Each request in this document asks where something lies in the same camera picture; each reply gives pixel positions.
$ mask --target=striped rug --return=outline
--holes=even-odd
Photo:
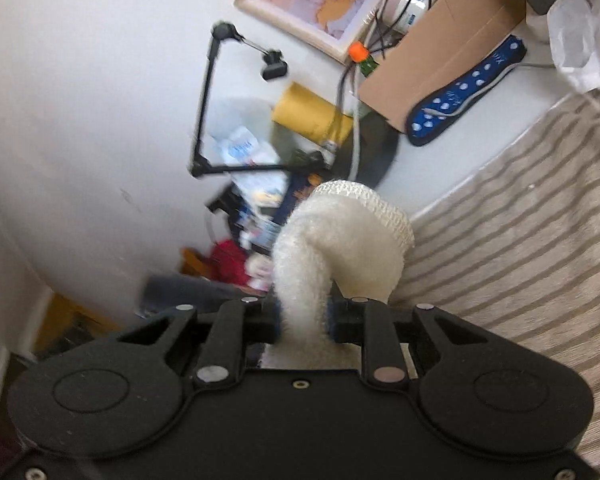
[[[577,370],[596,399],[578,452],[600,468],[600,93],[551,110],[414,231],[391,303],[436,304]]]

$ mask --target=plastic bottle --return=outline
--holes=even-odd
[[[349,57],[358,64],[360,72],[362,72],[362,75],[365,77],[369,77],[369,75],[378,67],[376,60],[359,41],[356,41],[349,47]]]

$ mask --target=yellow foam roll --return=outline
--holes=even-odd
[[[292,85],[282,94],[280,101],[273,109],[271,120],[312,140],[319,146],[334,142],[341,146],[347,139],[353,125],[353,119],[342,116],[340,128],[330,132],[336,107],[317,96],[298,83]]]

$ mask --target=white fabric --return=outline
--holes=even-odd
[[[326,333],[334,280],[347,298],[387,302],[400,279],[413,232],[404,213],[361,184],[328,182],[296,208],[273,249],[274,288],[282,305],[280,341],[264,368],[359,368],[360,349]]]

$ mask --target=microphone arm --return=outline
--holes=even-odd
[[[205,126],[206,109],[208,107],[209,92],[211,90],[211,82],[213,79],[216,60],[220,54],[220,46],[223,41],[234,40],[238,43],[250,46],[263,54],[262,59],[266,66],[262,69],[262,78],[265,81],[278,79],[286,76],[288,73],[288,65],[283,60],[282,52],[279,50],[266,50],[253,41],[247,40],[243,35],[239,34],[233,23],[219,22],[214,25],[211,31],[211,42],[207,54],[207,64],[205,79],[200,93],[200,104],[198,107],[198,122],[196,125],[196,133],[191,150],[191,161],[189,165],[189,173],[192,176],[199,178],[207,174],[219,173],[235,173],[241,171],[291,171],[295,173],[315,173],[316,171],[325,168],[324,158],[318,151],[309,154],[308,161],[303,164],[263,164],[254,166],[228,166],[225,164],[214,166],[200,153],[202,146],[202,135]]]

